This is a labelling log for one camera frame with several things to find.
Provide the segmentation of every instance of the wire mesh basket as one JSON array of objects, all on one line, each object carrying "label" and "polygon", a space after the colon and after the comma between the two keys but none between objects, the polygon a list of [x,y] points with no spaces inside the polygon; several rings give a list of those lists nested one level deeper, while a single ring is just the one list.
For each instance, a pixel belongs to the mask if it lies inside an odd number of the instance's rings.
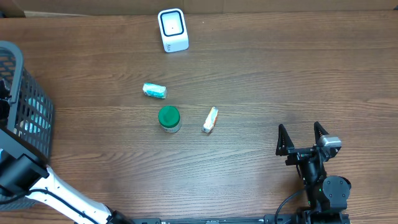
[{"label": "wire mesh basket", "polygon": [[[0,120],[0,125],[6,126],[49,158],[55,110],[51,99],[24,68],[21,50],[11,42],[0,41],[0,82],[5,83],[9,90],[8,97],[0,99],[9,105],[8,117]],[[1,141],[0,159],[1,154],[5,153],[1,149]],[[7,199],[0,195],[0,200]],[[14,203],[0,205],[0,210],[28,208],[34,203],[33,200],[22,198]]]}]

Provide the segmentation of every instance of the small cylinder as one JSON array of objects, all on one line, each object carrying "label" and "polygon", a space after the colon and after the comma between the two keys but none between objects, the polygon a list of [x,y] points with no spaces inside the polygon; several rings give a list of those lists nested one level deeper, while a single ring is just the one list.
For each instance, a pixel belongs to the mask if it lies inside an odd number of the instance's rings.
[{"label": "small cylinder", "polygon": [[159,111],[159,123],[167,133],[176,133],[181,128],[180,112],[174,106],[165,106]]}]

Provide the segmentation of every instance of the wooden table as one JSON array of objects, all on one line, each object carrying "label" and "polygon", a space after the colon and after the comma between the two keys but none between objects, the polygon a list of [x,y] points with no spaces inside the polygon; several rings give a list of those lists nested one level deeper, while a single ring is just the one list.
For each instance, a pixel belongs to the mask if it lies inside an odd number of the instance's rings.
[{"label": "wooden table", "polygon": [[[57,112],[52,167],[87,196],[129,217],[274,213],[302,188],[275,156],[285,124],[297,147],[313,123],[343,140],[325,164],[348,178],[353,223],[398,218],[398,12],[187,15],[190,48],[165,54],[156,16],[1,19],[0,39]],[[166,100],[142,84],[167,86]],[[175,105],[183,126],[161,130]],[[201,126],[220,109],[209,135]],[[282,213],[305,205],[305,196]],[[2,212],[0,223],[71,223],[55,210]]]}]

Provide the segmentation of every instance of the black cable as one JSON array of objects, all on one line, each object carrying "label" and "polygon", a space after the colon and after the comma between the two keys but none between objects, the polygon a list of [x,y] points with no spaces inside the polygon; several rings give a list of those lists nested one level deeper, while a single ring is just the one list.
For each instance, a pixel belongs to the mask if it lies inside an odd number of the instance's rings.
[{"label": "black cable", "polygon": [[68,208],[70,208],[71,210],[73,210],[74,212],[76,212],[77,214],[79,214],[81,217],[88,219],[89,221],[91,221],[91,222],[94,223],[94,224],[99,224],[98,222],[96,222],[95,220],[93,220],[91,217],[87,216],[84,212],[81,212],[81,211],[77,210],[75,207],[71,206],[71,205],[70,205],[68,202],[66,202],[64,199],[60,198],[59,196],[55,195],[55,194],[52,193],[52,192],[49,192],[48,190],[43,190],[43,189],[34,189],[34,190],[30,190],[30,191],[28,191],[28,192],[26,192],[26,193],[17,195],[16,197],[13,197],[12,199],[5,200],[5,201],[0,202],[0,205],[5,205],[5,204],[11,203],[11,202],[15,202],[16,200],[18,200],[18,199],[20,199],[20,198],[22,198],[22,197],[28,196],[28,195],[30,195],[31,193],[34,193],[34,192],[42,192],[43,194],[48,194],[48,195],[50,195],[51,197],[53,197],[53,198],[57,199],[58,201],[60,201],[61,203],[63,203],[65,206],[67,206]]},{"label": "black cable", "polygon": [[15,202],[16,200],[19,200],[20,198],[23,198],[26,195],[27,195],[27,193],[23,193],[23,194],[17,195],[16,197],[13,197],[12,199],[0,201],[0,205],[7,205],[9,203]]},{"label": "black cable", "polygon": [[[318,150],[318,157],[319,157],[319,172],[321,172],[321,170],[322,170],[322,158],[321,158],[321,153],[320,153],[319,150]],[[297,171],[298,171],[298,175],[299,175],[300,178],[301,178],[298,165],[296,165],[296,169],[297,169]],[[307,190],[308,188],[314,186],[314,185],[318,182],[318,180],[319,180],[319,178],[320,178],[321,176],[322,176],[322,175],[321,175],[320,173],[318,173],[317,178],[315,179],[315,181],[314,181],[311,185],[307,185],[307,186],[304,187],[304,189],[301,189],[301,190],[297,191],[296,193],[292,194],[292,195],[289,196],[287,199],[285,199],[285,200],[281,203],[281,205],[279,205],[279,208],[278,208],[278,209],[276,210],[276,212],[275,212],[275,218],[274,218],[275,224],[278,224],[278,214],[279,214],[280,210],[282,209],[282,207],[283,207],[290,199],[292,199],[292,198],[294,198],[294,197],[300,195],[304,190]]]},{"label": "black cable", "polygon": [[279,205],[279,208],[278,208],[278,209],[276,210],[276,212],[275,212],[275,218],[274,218],[275,224],[278,224],[278,214],[279,214],[280,210],[282,209],[282,207],[283,207],[290,199],[292,199],[292,198],[294,198],[294,197],[300,195],[301,193],[303,193],[303,191],[306,190],[308,187],[309,187],[309,186],[305,186],[303,189],[298,190],[296,193],[294,193],[294,194],[292,194],[291,196],[287,197],[287,199],[285,199],[285,200],[281,203],[281,205]]}]

